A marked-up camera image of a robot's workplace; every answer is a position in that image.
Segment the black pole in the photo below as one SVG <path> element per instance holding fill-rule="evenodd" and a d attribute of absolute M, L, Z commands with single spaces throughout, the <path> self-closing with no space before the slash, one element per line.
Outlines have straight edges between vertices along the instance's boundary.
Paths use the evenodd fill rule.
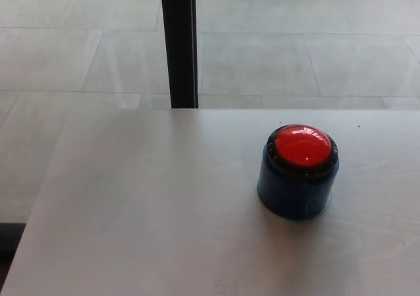
<path fill-rule="evenodd" d="M 198 108 L 196 0 L 162 0 L 172 108 Z"/>
<path fill-rule="evenodd" d="M 25 224 L 0 223 L 0 263 L 13 260 L 24 229 Z"/>

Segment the floor tile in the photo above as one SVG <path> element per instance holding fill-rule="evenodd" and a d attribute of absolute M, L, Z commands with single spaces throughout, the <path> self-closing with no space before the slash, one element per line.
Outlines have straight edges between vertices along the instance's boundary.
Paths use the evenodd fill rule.
<path fill-rule="evenodd" d="M 138 108 L 140 94 L 83 93 L 76 105 L 78 110 Z"/>
<path fill-rule="evenodd" d="M 18 94 L 12 91 L 0 91 L 0 128 L 7 117 Z"/>
<path fill-rule="evenodd" d="M 0 186 L 0 222 L 26 223 L 38 191 L 32 188 Z"/>
<path fill-rule="evenodd" d="M 251 0 L 256 32 L 349 33 L 337 0 Z"/>
<path fill-rule="evenodd" d="M 79 91 L 99 30 L 6 29 L 0 35 L 0 88 Z"/>
<path fill-rule="evenodd" d="M 420 35 L 407 35 L 404 37 L 413 51 L 415 57 L 420 62 Z"/>
<path fill-rule="evenodd" d="M 0 186 L 37 192 L 77 93 L 20 93 L 0 129 Z"/>
<path fill-rule="evenodd" d="M 261 96 L 200 95 L 199 107 L 208 109 L 261 109 Z"/>
<path fill-rule="evenodd" d="M 171 109 L 171 97 L 167 94 L 142 94 L 140 109 Z"/>
<path fill-rule="evenodd" d="M 55 27 L 69 0 L 0 0 L 0 26 Z"/>
<path fill-rule="evenodd" d="M 387 109 L 420 110 L 420 98 L 417 97 L 383 97 Z"/>
<path fill-rule="evenodd" d="M 86 91 L 169 93 L 163 32 L 104 32 Z"/>
<path fill-rule="evenodd" d="M 318 95 L 301 35 L 207 33 L 203 93 Z"/>
<path fill-rule="evenodd" d="M 63 28 L 154 30 L 160 0 L 72 0 Z"/>
<path fill-rule="evenodd" d="M 197 28 L 203 32 L 252 32 L 250 0 L 197 0 Z"/>
<path fill-rule="evenodd" d="M 394 249 L 403 249 L 404 245 L 398 246 L 394 245 Z M 363 289 L 365 295 L 402 295 L 402 296 L 411 296 L 418 293 L 419 280 L 415 277 L 414 273 L 418 273 L 417 264 L 418 261 L 414 260 L 412 257 L 409 257 L 408 261 L 401 261 L 399 254 L 390 253 L 385 251 L 384 255 L 396 255 L 397 260 L 388 261 L 388 257 L 378 258 L 381 262 L 380 265 L 372 266 L 371 264 L 377 264 L 377 262 L 367 262 L 367 265 L 370 265 L 370 271 L 365 271 L 364 268 L 367 265 L 363 264 L 361 266 L 363 272 L 367 272 L 364 277 L 369 276 L 369 279 L 363 284 Z"/>
<path fill-rule="evenodd" d="M 397 35 L 306 35 L 322 95 L 418 96 L 420 64 Z"/>
<path fill-rule="evenodd" d="M 266 109 L 384 109 L 381 97 L 263 96 Z"/>
<path fill-rule="evenodd" d="M 420 33 L 420 0 L 339 0 L 354 33 Z"/>

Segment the red button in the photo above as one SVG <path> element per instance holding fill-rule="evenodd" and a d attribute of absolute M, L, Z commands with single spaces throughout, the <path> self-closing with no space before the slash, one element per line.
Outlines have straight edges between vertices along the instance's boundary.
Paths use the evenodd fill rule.
<path fill-rule="evenodd" d="M 277 153 L 288 162 L 312 167 L 323 163 L 331 153 L 327 135 L 307 125 L 290 125 L 276 137 Z"/>

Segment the table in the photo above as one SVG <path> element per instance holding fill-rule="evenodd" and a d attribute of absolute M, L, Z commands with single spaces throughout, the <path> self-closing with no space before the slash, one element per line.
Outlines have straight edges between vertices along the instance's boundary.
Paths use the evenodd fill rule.
<path fill-rule="evenodd" d="M 263 145 L 336 141 L 328 210 L 285 221 L 255 190 Z M 420 113 L 75 112 L 2 296 L 418 295 Z"/>

